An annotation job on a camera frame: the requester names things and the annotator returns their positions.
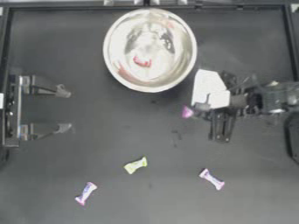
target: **wrapped candy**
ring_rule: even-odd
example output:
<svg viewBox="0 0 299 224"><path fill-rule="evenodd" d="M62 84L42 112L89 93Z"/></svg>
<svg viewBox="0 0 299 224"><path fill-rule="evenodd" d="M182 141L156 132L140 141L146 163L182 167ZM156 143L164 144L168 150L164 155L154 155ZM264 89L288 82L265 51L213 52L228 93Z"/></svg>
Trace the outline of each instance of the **wrapped candy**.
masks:
<svg viewBox="0 0 299 224"><path fill-rule="evenodd" d="M78 197L74 198L74 200L82 205L85 206L85 201L90 195L90 193L97 189L97 186L88 182L85 187L84 187L84 190L82 190L82 193Z"/></svg>
<svg viewBox="0 0 299 224"><path fill-rule="evenodd" d="M146 159L145 159L145 157L142 157L140 160L137 160L137 161L134 161L134 162L132 162L132 163L129 163L129 164L126 164L126 165L124 166L124 168L125 168L125 170L126 170L126 172L128 172L129 174L133 174L134 171L136 171L140 167L146 167Z"/></svg>
<svg viewBox="0 0 299 224"><path fill-rule="evenodd" d="M181 108L181 118L190 118L193 116L193 111L186 106L182 106Z"/></svg>
<svg viewBox="0 0 299 224"><path fill-rule="evenodd" d="M200 177L201 177L202 179L207 179L207 180L215 185L215 187L216 187L217 190L220 190L221 187L224 186L224 181L220 181L220 180L217 180L216 178L213 178L213 177L211 176L211 172L209 172L208 169L204 169L204 170L201 171L201 173L200 173Z"/></svg>

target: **metal bracket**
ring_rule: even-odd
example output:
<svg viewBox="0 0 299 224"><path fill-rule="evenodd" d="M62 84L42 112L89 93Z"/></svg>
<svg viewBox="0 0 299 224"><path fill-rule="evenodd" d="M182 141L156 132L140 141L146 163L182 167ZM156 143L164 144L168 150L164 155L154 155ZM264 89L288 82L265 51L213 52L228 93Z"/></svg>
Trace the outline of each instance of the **metal bracket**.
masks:
<svg viewBox="0 0 299 224"><path fill-rule="evenodd" d="M177 0L178 5L188 5L188 0Z"/></svg>
<svg viewBox="0 0 299 224"><path fill-rule="evenodd" d="M220 143L228 143L236 121L236 113L228 108L211 111L209 139Z"/></svg>
<svg viewBox="0 0 299 224"><path fill-rule="evenodd" d="M291 3L291 12L296 13L299 11L299 3Z"/></svg>
<svg viewBox="0 0 299 224"><path fill-rule="evenodd" d="M21 78L22 92L28 95L54 95L57 97L69 98L70 92L64 85L54 85L45 78L30 75Z"/></svg>
<svg viewBox="0 0 299 224"><path fill-rule="evenodd" d="M70 123L30 123L20 126L20 139L32 141L46 136L65 133L70 129Z"/></svg>

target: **purple candy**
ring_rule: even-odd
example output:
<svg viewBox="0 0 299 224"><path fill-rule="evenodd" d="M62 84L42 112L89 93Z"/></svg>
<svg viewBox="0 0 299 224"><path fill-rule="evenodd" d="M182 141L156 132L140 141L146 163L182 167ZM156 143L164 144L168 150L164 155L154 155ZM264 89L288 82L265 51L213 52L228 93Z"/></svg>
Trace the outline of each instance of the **purple candy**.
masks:
<svg viewBox="0 0 299 224"><path fill-rule="evenodd" d="M182 106L181 108L181 118L190 118L193 116L193 111L186 106Z"/></svg>

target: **yellow candy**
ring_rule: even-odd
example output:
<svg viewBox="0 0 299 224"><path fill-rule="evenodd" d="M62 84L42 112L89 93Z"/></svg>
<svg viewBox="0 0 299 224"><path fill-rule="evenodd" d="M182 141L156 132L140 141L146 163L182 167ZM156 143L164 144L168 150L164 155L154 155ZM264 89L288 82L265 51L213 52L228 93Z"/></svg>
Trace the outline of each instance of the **yellow candy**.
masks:
<svg viewBox="0 0 299 224"><path fill-rule="evenodd" d="M142 157L140 160L134 161L133 163L129 163L124 166L128 174L133 174L134 171L140 168L140 167L146 167L146 160L145 157Z"/></svg>

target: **metal clamp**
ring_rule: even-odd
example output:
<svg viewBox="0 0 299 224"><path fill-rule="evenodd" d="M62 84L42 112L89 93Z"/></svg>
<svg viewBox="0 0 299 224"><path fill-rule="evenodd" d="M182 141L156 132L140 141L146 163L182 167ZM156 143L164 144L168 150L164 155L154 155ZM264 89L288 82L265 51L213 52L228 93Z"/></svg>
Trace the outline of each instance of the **metal clamp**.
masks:
<svg viewBox="0 0 299 224"><path fill-rule="evenodd" d="M30 123L20 126L20 140L32 141L46 136L65 133L70 129L70 123Z"/></svg>
<svg viewBox="0 0 299 224"><path fill-rule="evenodd" d="M62 98L70 97L70 92L64 85L53 84L45 78L30 75L21 77L22 92L28 95L53 95Z"/></svg>

